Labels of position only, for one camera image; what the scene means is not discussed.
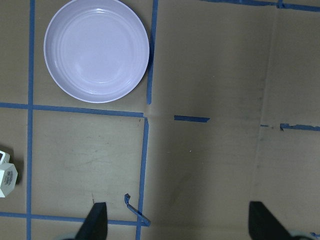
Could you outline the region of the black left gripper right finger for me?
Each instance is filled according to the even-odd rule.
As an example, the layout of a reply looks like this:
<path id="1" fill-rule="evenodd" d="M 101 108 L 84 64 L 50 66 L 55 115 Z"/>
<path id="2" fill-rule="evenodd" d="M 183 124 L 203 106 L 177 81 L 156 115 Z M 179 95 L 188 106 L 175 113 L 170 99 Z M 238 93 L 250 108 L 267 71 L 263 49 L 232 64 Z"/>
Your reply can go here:
<path id="1" fill-rule="evenodd" d="M 261 201 L 249 203 L 249 236 L 252 240 L 291 240 L 293 238 Z"/>

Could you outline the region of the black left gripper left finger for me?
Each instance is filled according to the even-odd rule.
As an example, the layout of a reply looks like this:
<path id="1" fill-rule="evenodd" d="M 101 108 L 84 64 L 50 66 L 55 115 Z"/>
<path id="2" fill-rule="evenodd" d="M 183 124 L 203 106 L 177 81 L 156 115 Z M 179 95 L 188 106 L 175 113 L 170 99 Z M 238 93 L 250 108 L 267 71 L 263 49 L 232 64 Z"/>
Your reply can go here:
<path id="1" fill-rule="evenodd" d="M 106 240 L 108 215 L 106 202 L 97 202 L 91 208 L 85 221 L 75 235 L 76 240 Z"/>

